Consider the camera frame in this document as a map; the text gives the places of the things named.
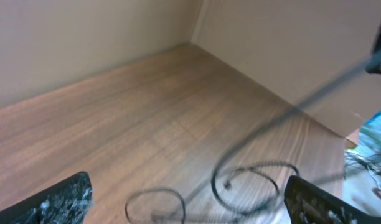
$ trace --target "wooden surface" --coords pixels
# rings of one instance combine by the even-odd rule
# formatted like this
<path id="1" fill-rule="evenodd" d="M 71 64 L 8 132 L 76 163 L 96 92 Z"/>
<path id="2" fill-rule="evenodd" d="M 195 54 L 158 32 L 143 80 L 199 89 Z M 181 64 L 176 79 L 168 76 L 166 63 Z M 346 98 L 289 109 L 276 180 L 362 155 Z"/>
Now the wooden surface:
<path id="1" fill-rule="evenodd" d="M 95 197 L 85 223 L 126 223 L 131 192 L 163 185 L 186 196 L 229 146 L 286 108 L 193 45 L 23 101 L 0 110 L 0 210 L 85 170 Z M 341 171 L 343 153 L 343 139 L 300 115 L 257 138 L 232 164 L 286 160 L 311 180 Z M 284 185 L 290 172 L 272 175 Z M 237 200 L 265 194 L 256 192 L 257 181 L 239 180 L 237 187 L 252 193 Z M 341 182 L 323 187 L 341 193 Z M 188 210 L 223 212 L 209 187 Z M 260 218 L 288 222 L 285 214 Z"/>

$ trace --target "thin wire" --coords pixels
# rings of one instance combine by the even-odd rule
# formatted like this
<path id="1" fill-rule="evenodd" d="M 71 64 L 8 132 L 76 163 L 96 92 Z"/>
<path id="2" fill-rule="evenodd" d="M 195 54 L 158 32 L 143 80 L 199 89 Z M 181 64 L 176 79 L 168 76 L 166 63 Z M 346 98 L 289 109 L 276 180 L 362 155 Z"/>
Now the thin wire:
<path id="1" fill-rule="evenodd" d="M 235 156 L 235 154 L 240 152 L 246 145 L 248 145 L 256 137 L 258 137 L 262 134 L 265 134 L 266 132 L 268 132 L 272 128 L 277 127 L 278 125 L 283 124 L 285 121 L 289 120 L 293 116 L 300 114 L 301 110 L 304 110 L 304 109 L 308 108 L 309 106 L 313 105 L 314 103 L 317 103 L 319 100 L 324 98 L 326 95 L 328 95 L 332 91 L 338 89 L 340 86 L 345 85 L 346 83 L 353 80 L 355 77 L 357 77 L 365 69 L 371 70 L 371 68 L 374 68 L 377 65 L 379 65 L 380 62 L 381 62 L 381 50 L 376 52 L 372 56 L 372 58 L 367 59 L 367 60 L 363 60 L 361 63 L 358 63 L 355 67 L 344 72 L 342 75 L 339 75 L 338 78 L 329 82 L 326 86 L 324 86 L 321 89 L 319 89 L 318 91 L 314 92 L 311 96 L 305 98 L 303 101 L 296 104 L 296 106 L 294 106 L 291 109 L 289 109 L 288 111 L 284 112 L 282 115 L 280 115 L 277 118 L 261 125 L 260 127 L 257 127 L 249 135 L 247 135 L 241 141 L 239 141 L 235 145 L 233 145 L 222 156 L 222 158 L 219 160 L 217 165 L 214 167 L 212 177 L 210 180 L 210 185 L 211 185 L 212 193 L 213 193 L 215 199 L 218 201 L 218 203 L 221 204 L 221 206 L 223 206 L 224 208 L 226 208 L 229 212 L 234 213 L 236 218 L 224 219 L 224 220 L 207 220 L 207 219 L 204 219 L 204 217 L 200 217 L 200 219 L 197 219 L 197 221 L 198 222 L 238 223 L 240 220 L 244 220 L 246 218 L 253 217 L 255 215 L 260 214 L 261 212 L 266 212 L 266 211 L 270 211 L 270 210 L 272 211 L 272 210 L 278 209 L 278 207 L 272 208 L 272 206 L 270 206 L 270 205 L 272 204 L 272 202 L 274 202 L 276 199 L 278 199 L 279 194 L 276 194 L 274 197 L 269 198 L 268 200 L 265 200 L 261 203 L 257 203 L 252 209 L 249 209 L 249 210 L 241 209 L 235 205 L 229 204 L 229 203 L 225 202 L 218 193 L 217 184 L 216 184 L 217 179 L 223 175 L 234 174 L 236 172 L 253 172 L 256 175 L 260 175 L 260 176 L 268 179 L 269 181 L 271 181 L 272 179 L 270 177 L 268 177 L 267 175 L 265 175 L 264 173 L 261 173 L 260 171 L 258 171 L 258 168 L 261 168 L 264 166 L 284 166 L 284 167 L 288 167 L 290 169 L 293 169 L 294 172 L 296 173 L 296 175 L 299 175 L 299 171 L 298 171 L 297 167 L 295 167 L 294 165 L 292 165 L 290 163 L 282 162 L 282 161 L 257 162 L 254 166 L 235 167 L 235 168 L 231 168 L 229 170 L 228 169 L 222 170 L 223 167 Z M 334 179 L 338 179 L 339 177 L 343 178 L 345 175 L 346 174 L 343 172 L 343 173 L 341 173 L 340 176 L 339 176 L 339 174 L 336 174 L 334 177 L 333 176 L 324 177 L 324 178 L 317 180 L 317 183 L 325 184 L 327 182 L 333 181 Z M 175 195 L 181 201 L 181 208 L 182 208 L 181 223 L 185 223 L 185 221 L 191 221 L 191 220 L 186 219 L 186 204 L 189 203 L 193 198 L 195 198 L 195 196 L 198 193 L 200 193 L 200 191 L 203 188 L 204 188 L 203 185 L 198 186 L 186 199 L 183 199 L 182 196 L 177 191 L 175 191 L 174 189 L 170 189 L 170 188 L 154 188 L 154 189 L 149 189 L 149 190 L 145 190 L 142 192 L 136 192 L 135 194 L 130 196 L 130 198 L 128 199 L 128 201 L 126 202 L 126 205 L 125 205 L 125 212 L 126 212 L 127 220 L 130 223 L 134 223 L 134 220 L 131 219 L 130 216 L 128 215 L 128 204 L 130 203 L 130 201 L 138 198 L 139 196 L 141 196 L 143 194 L 149 194 L 149 193 L 153 193 L 153 192 L 164 191 L 164 192 L 168 192 L 170 194 Z M 161 221 L 177 220 L 177 219 L 175 219 L 175 218 L 177 218 L 176 213 L 177 213 L 177 211 L 173 211 L 166 218 L 163 217 L 163 219 Z M 154 222 L 153 221 L 139 220 L 138 223 L 154 223 Z"/>

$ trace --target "white wall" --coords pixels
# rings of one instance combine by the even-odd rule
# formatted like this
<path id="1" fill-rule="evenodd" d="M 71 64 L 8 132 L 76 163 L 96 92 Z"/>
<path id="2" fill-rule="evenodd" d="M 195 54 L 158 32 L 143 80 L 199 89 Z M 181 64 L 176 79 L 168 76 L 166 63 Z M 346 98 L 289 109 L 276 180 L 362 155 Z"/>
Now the white wall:
<path id="1" fill-rule="evenodd" d="M 192 41 L 295 104 L 369 55 L 381 0 L 204 1 Z M 381 109 L 381 76 L 364 74 L 306 110 L 347 135 Z"/>
<path id="2" fill-rule="evenodd" d="M 189 41 L 199 4 L 0 0 L 0 107 Z"/>

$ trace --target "cable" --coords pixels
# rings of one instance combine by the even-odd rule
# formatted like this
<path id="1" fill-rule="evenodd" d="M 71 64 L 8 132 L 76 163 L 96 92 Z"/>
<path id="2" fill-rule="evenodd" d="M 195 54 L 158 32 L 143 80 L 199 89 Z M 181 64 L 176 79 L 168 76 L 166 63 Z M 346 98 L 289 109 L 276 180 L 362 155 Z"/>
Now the cable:
<path id="1" fill-rule="evenodd" d="M 279 208 L 273 208 L 272 207 L 272 202 L 274 202 L 276 199 L 279 198 L 280 196 L 280 190 L 275 183 L 275 181 L 264 174 L 263 172 L 259 171 L 258 169 L 261 167 L 265 166 L 284 166 L 288 167 L 290 169 L 293 169 L 296 175 L 300 175 L 299 170 L 297 167 L 294 165 L 287 163 L 287 162 L 282 162 L 282 161 L 264 161 L 264 162 L 257 162 L 256 164 L 252 166 L 246 166 L 246 167 L 233 167 L 229 169 L 222 170 L 222 168 L 231 160 L 238 152 L 240 152 L 247 144 L 249 144 L 252 140 L 254 140 L 256 137 L 265 134 L 267 131 L 271 130 L 274 127 L 277 127 L 287 121 L 288 119 L 292 118 L 293 116 L 302 113 L 301 110 L 306 109 L 307 107 L 313 105 L 317 101 L 321 100 L 323 97 L 325 97 L 327 94 L 332 92 L 333 90 L 338 89 L 340 86 L 346 84 L 347 82 L 353 80 L 355 77 L 358 76 L 359 73 L 362 71 L 366 70 L 371 70 L 371 68 L 376 67 L 379 65 L 381 62 L 381 50 L 376 52 L 372 58 L 369 58 L 367 60 L 363 60 L 361 63 L 358 63 L 356 66 L 352 67 L 348 71 L 344 72 L 342 75 L 339 75 L 335 80 L 329 82 L 327 85 L 319 89 L 318 91 L 315 91 L 311 96 L 305 98 L 303 101 L 300 103 L 296 104 L 296 106 L 292 107 L 288 111 L 285 111 L 282 115 L 278 116 L 277 118 L 263 124 L 262 126 L 254 129 L 248 136 L 243 138 L 241 141 L 237 142 L 235 145 L 233 145 L 219 160 L 217 165 L 213 169 L 212 177 L 210 179 L 210 185 L 212 189 L 212 193 L 215 197 L 215 199 L 218 201 L 221 206 L 226 208 L 229 212 L 232 212 L 235 214 L 235 218 L 227 218 L 227 219 L 215 219 L 215 220 L 208 220 L 208 219 L 203 219 L 202 216 L 200 216 L 198 222 L 224 222 L 224 223 L 238 223 L 240 220 L 244 220 L 246 218 L 250 218 L 252 216 L 255 216 L 261 212 L 264 211 L 273 211 L 277 210 Z M 268 200 L 262 201 L 255 206 L 252 207 L 252 209 L 249 210 L 244 210 L 241 208 L 238 208 L 235 205 L 231 205 L 227 202 L 224 202 L 221 198 L 221 196 L 218 193 L 217 190 L 217 179 L 223 175 L 228 175 L 232 174 L 232 178 L 235 178 L 239 176 L 242 172 L 251 172 L 255 175 L 259 175 L 266 180 L 270 181 L 275 190 L 276 194 L 275 196 L 269 198 Z M 341 178 L 343 178 L 346 174 L 343 172 L 341 174 Z M 328 181 L 333 181 L 333 177 L 325 177 L 319 179 L 320 183 L 326 183 Z M 149 194 L 149 193 L 154 193 L 154 192 L 168 192 L 170 194 L 175 195 L 180 201 L 181 201 L 181 208 L 182 208 L 182 216 L 181 216 L 181 223 L 185 223 L 185 221 L 191 221 L 186 219 L 186 203 L 189 203 L 200 191 L 203 189 L 208 182 L 203 182 L 203 185 L 198 186 L 186 199 L 183 199 L 182 196 L 175 191 L 174 189 L 170 188 L 153 188 L 141 192 L 136 192 L 135 194 L 131 195 L 126 202 L 125 205 L 125 213 L 127 220 L 130 223 L 135 223 L 134 220 L 129 216 L 128 214 L 128 204 L 133 201 L 134 199 L 138 198 L 139 196 L 143 194 Z M 228 188 L 230 186 L 230 179 L 228 179 L 224 185 L 224 187 Z M 168 214 L 165 217 L 160 216 L 162 220 L 161 222 L 168 221 L 168 220 L 177 220 L 178 217 L 176 217 L 177 211 L 174 210 L 170 214 Z M 143 220 L 138 220 L 137 223 L 154 223 L 153 221 L 143 221 Z"/>

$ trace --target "cord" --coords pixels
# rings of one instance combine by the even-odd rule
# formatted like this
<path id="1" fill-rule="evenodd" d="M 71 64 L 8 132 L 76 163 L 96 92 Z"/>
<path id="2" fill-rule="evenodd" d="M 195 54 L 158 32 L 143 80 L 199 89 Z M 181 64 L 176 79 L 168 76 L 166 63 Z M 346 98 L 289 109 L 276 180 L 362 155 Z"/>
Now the cord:
<path id="1" fill-rule="evenodd" d="M 372 58 L 369 58 L 367 60 L 363 60 L 362 62 L 358 63 L 356 66 L 353 68 L 347 70 L 344 72 L 342 75 L 339 75 L 335 80 L 329 82 L 327 85 L 319 89 L 318 91 L 315 91 L 311 96 L 305 98 L 303 101 L 298 103 L 296 106 L 292 107 L 288 111 L 285 111 L 282 115 L 278 116 L 277 118 L 263 124 L 262 126 L 254 129 L 248 136 L 243 138 L 241 141 L 237 142 L 234 146 L 232 146 L 224 155 L 223 157 L 219 160 L 218 164 L 214 167 L 212 177 L 210 180 L 210 185 L 212 189 L 212 193 L 215 197 L 215 199 L 223 206 L 225 209 L 228 211 L 232 212 L 235 214 L 235 218 L 224 218 L 224 219 L 213 219 L 209 220 L 204 218 L 204 216 L 197 217 L 198 222 L 224 222 L 224 223 L 238 223 L 241 220 L 250 218 L 252 216 L 255 216 L 261 212 L 264 211 L 275 211 L 279 207 L 273 208 L 272 207 L 272 202 L 274 202 L 276 199 L 279 198 L 280 196 L 280 190 L 275 183 L 275 181 L 269 177 L 268 175 L 264 174 L 260 170 L 258 170 L 261 167 L 265 166 L 283 166 L 283 167 L 288 167 L 292 170 L 294 170 L 295 174 L 300 176 L 299 170 L 297 167 L 294 165 L 288 163 L 288 162 L 283 162 L 283 161 L 264 161 L 264 162 L 257 162 L 254 165 L 251 166 L 246 166 L 246 167 L 233 167 L 229 169 L 222 170 L 222 168 L 231 160 L 237 153 L 239 153 L 248 143 L 250 143 L 252 140 L 254 140 L 256 137 L 266 133 L 267 131 L 271 130 L 272 128 L 281 125 L 288 119 L 292 118 L 293 116 L 302 113 L 301 110 L 308 108 L 309 106 L 313 105 L 317 101 L 321 100 L 323 97 L 328 95 L 330 92 L 333 90 L 338 89 L 340 86 L 346 84 L 347 82 L 353 80 L 355 77 L 358 76 L 362 71 L 365 69 L 370 70 L 371 68 L 376 67 L 379 63 L 381 62 L 381 50 L 376 52 Z M 262 201 L 255 206 L 252 207 L 252 209 L 249 210 L 243 210 L 241 208 L 238 208 L 234 205 L 231 205 L 227 202 L 224 202 L 221 198 L 221 196 L 218 193 L 217 190 L 217 179 L 223 175 L 227 174 L 232 174 L 233 176 L 231 178 L 235 178 L 236 176 L 240 175 L 243 172 L 251 172 L 255 175 L 259 175 L 266 180 L 270 181 L 276 191 L 276 194 L 274 197 L 269 198 L 268 200 Z M 343 178 L 346 175 L 346 173 L 341 173 L 340 177 Z M 230 180 L 228 179 L 224 187 L 228 188 L 230 187 Z M 320 183 L 326 183 L 328 181 L 333 181 L 333 176 L 330 177 L 324 177 L 319 179 Z M 180 218 L 181 223 L 185 223 L 185 221 L 190 222 L 191 220 L 186 218 L 186 203 L 189 203 L 200 191 L 203 189 L 208 182 L 205 181 L 203 182 L 203 185 L 198 186 L 186 199 L 183 199 L 183 197 L 174 189 L 170 188 L 153 188 L 149 190 L 144 190 L 140 192 L 136 192 L 133 195 L 131 195 L 126 202 L 125 205 L 125 213 L 126 213 L 126 218 L 130 223 L 135 223 L 128 214 L 128 204 L 138 198 L 141 195 L 144 194 L 150 194 L 154 192 L 167 192 L 170 194 L 173 194 L 176 196 L 180 201 L 181 201 L 181 209 L 182 209 L 182 216 Z M 178 217 L 176 216 L 177 211 L 174 210 L 172 213 L 166 216 L 159 216 L 161 218 L 160 222 L 165 222 L 165 221 L 178 221 Z M 144 220 L 138 220 L 137 223 L 155 223 L 153 220 L 152 221 L 144 221 Z"/>

